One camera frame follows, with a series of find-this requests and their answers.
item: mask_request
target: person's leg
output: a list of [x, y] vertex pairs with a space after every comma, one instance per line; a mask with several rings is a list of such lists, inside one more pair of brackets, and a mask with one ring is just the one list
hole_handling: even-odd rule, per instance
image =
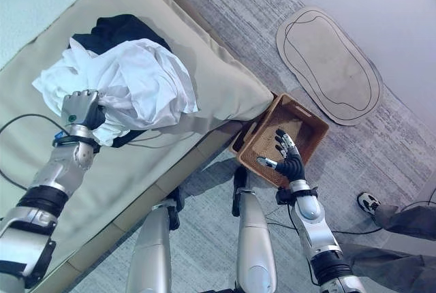
[[345, 243], [341, 249], [356, 276], [401, 293], [436, 292], [436, 257]]
[[382, 204], [370, 193], [357, 198], [359, 207], [370, 214], [375, 223], [389, 232], [436, 241], [436, 207], [415, 206], [398, 211], [397, 206]]

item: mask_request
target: beige bed sheet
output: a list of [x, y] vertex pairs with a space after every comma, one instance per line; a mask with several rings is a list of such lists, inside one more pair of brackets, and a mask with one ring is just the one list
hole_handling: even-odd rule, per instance
[[[122, 13], [135, 14], [167, 41], [191, 74], [200, 111], [184, 115], [178, 125], [147, 131], [139, 137], [142, 147], [102, 148], [59, 219], [53, 234], [58, 246], [49, 271], [110, 223], [205, 133], [230, 119], [254, 118], [272, 99], [250, 71], [171, 0], [78, 0], [0, 72], [1, 122], [28, 112], [59, 120], [31, 82], [59, 59], [69, 36], [88, 33], [97, 17]], [[21, 119], [10, 126], [0, 138], [2, 169], [28, 185], [48, 160], [56, 132], [41, 119]], [[4, 215], [23, 193], [0, 179], [0, 213]]]

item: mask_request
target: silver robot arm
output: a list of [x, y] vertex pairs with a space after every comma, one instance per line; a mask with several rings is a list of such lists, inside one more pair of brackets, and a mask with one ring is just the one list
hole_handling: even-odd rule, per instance
[[91, 133], [104, 122], [97, 91], [65, 96], [61, 117], [67, 135], [54, 140], [47, 164], [0, 223], [1, 293], [24, 292], [45, 275], [58, 217], [99, 152]]
[[278, 204], [292, 207], [291, 219], [298, 231], [306, 259], [310, 262], [321, 293], [366, 293], [359, 278], [342, 255], [342, 250], [325, 220], [324, 207], [317, 192], [306, 182], [305, 168], [292, 139], [278, 130], [276, 148], [285, 158], [277, 163], [264, 157], [258, 162], [290, 180], [290, 188], [281, 188], [276, 194]]

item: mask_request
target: carpet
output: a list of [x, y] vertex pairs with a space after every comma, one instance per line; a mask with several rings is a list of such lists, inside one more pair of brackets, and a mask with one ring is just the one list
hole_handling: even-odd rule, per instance
[[[290, 93], [328, 122], [330, 131], [307, 165], [307, 180], [319, 187], [333, 230], [375, 227], [356, 206], [356, 195], [363, 190], [372, 191], [384, 203], [404, 206], [413, 201], [436, 169], [436, 138], [386, 87], [379, 108], [357, 126], [337, 125], [322, 114], [283, 64], [275, 45], [277, 27], [303, 6], [299, 0], [190, 1], [269, 89]], [[181, 185], [185, 197], [181, 227], [170, 234], [174, 293], [233, 286], [238, 219], [231, 215], [231, 198], [237, 167], [234, 155], [223, 149]], [[275, 204], [275, 189], [254, 174], [249, 175], [249, 184], [268, 219], [289, 225], [286, 208]], [[138, 226], [69, 292], [124, 292]], [[318, 292], [297, 235], [270, 225], [270, 236], [277, 263], [276, 292]], [[381, 247], [389, 236], [380, 231], [364, 236], [337, 234], [337, 239]], [[368, 292], [392, 292], [366, 278], [362, 281]]]

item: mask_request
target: sneaker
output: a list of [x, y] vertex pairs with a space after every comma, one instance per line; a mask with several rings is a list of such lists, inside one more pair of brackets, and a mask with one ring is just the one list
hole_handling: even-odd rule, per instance
[[380, 201], [368, 192], [359, 194], [357, 203], [365, 213], [369, 213], [371, 216], [375, 215], [375, 209], [380, 205]]

